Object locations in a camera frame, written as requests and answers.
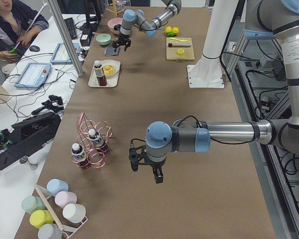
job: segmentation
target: person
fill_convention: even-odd
[[[49,27],[47,20],[40,15],[25,34],[37,13],[19,0],[0,0],[0,67],[6,75],[14,69],[34,37]],[[17,53],[9,53],[18,42]]]

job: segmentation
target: person's hand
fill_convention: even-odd
[[[28,48],[31,43],[31,40],[32,35],[27,33],[26,35],[19,37],[19,39],[16,42],[20,42],[23,47]]]
[[[8,51],[0,51],[0,58],[10,63],[17,62],[18,54],[11,54]]]

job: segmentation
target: brown paper table cover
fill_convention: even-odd
[[[142,9],[147,19],[163,11]],[[107,21],[113,17],[106,11],[96,34],[111,34]],[[194,63],[201,58],[209,20],[205,8],[182,8],[167,24],[180,29],[179,37],[192,38]],[[131,40],[126,52],[121,49],[119,56],[112,57],[106,57],[105,48],[93,40],[85,74],[77,80],[38,180],[41,186],[52,178],[66,181],[77,203],[86,207],[88,222],[72,238],[275,238],[247,144],[212,142],[207,153],[169,153],[162,184],[155,184],[149,166],[131,170],[130,140],[144,139],[154,121],[171,125],[187,115],[205,121],[241,121],[230,83],[224,89],[190,89],[186,66],[193,62],[165,60],[164,27],[154,38],[133,28]],[[121,62],[118,85],[88,87],[94,61],[104,59]],[[81,112],[90,120],[106,120],[113,129],[109,164],[100,171],[81,170],[71,161]],[[28,220],[25,214],[15,238],[36,238],[38,230]]]

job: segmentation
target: table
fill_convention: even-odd
[[[84,15],[70,15],[65,14],[64,18],[73,17],[75,22],[85,19]],[[40,47],[39,52],[26,51],[16,68],[12,71],[11,76],[14,74],[20,74],[28,62],[50,62],[51,54],[33,56],[42,53],[53,53],[57,43],[63,42],[61,35],[58,33],[57,26],[54,19],[49,20],[49,28],[42,31],[32,43]],[[52,72],[50,73],[47,83],[56,79],[58,70],[66,72],[60,79],[52,84],[50,87],[45,87],[40,90],[38,94],[34,96],[19,96],[17,101],[15,98],[9,100],[8,104],[13,108],[16,104],[16,110],[23,105],[30,104],[29,106],[20,108],[20,112],[28,116],[30,113],[39,108],[41,102],[48,100],[49,95],[58,95],[63,98],[65,106],[70,99],[75,83],[70,82],[70,79],[74,81],[77,79],[77,74],[72,64],[69,65],[52,65]],[[28,93],[28,90],[17,89],[14,87],[14,83],[17,77],[9,77],[4,83],[3,87],[11,95],[19,95]],[[15,113],[6,105],[0,105],[0,130],[4,128],[11,129],[11,125],[16,121],[21,121],[24,118],[17,119]],[[51,148],[51,142],[48,143],[43,149],[39,150],[31,157],[29,161],[31,163],[38,163],[38,168],[35,171],[30,170],[26,165],[21,165],[18,161],[10,165],[6,169],[0,171],[0,239],[13,238],[24,215],[24,210],[21,208],[22,200],[33,193],[33,185],[37,182],[40,172],[45,163],[48,152]],[[7,230],[2,229],[2,225],[7,226]]]
[[[142,9],[150,19],[163,8]],[[106,23],[112,17],[105,12],[98,33],[110,33]],[[179,27],[179,37],[192,38],[195,63],[208,22],[206,9],[183,8],[168,23]],[[86,74],[76,83],[38,179],[44,187],[52,178],[66,181],[77,203],[86,207],[89,220],[72,238],[275,238],[248,145],[212,142],[207,153],[170,153],[162,168],[164,183],[159,185],[150,167],[131,170],[130,140],[143,139],[153,121],[172,124],[187,115],[241,121],[230,83],[224,89],[190,89],[188,63],[165,61],[164,27],[152,39],[134,29],[131,40],[127,52],[107,58],[104,48],[93,41],[84,64]],[[89,88],[93,62],[105,58],[122,63],[117,87]],[[81,170],[71,162],[81,112],[96,122],[106,120],[114,132],[108,164],[100,171]],[[37,229],[28,220],[25,215],[15,238],[36,237]]]

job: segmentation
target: sauce bottle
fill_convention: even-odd
[[[98,83],[100,86],[106,86],[108,84],[105,74],[104,74],[104,70],[103,67],[100,63],[100,61],[95,61],[94,62],[94,71],[96,74],[96,78],[98,79]]]
[[[85,149],[83,146],[79,145],[78,143],[72,144],[72,157],[74,158],[74,161],[80,168],[86,169],[91,167],[91,164],[88,159],[88,154],[85,152]]]
[[[93,128],[89,130],[89,139],[98,152],[106,154],[109,151],[109,147],[101,134]]]

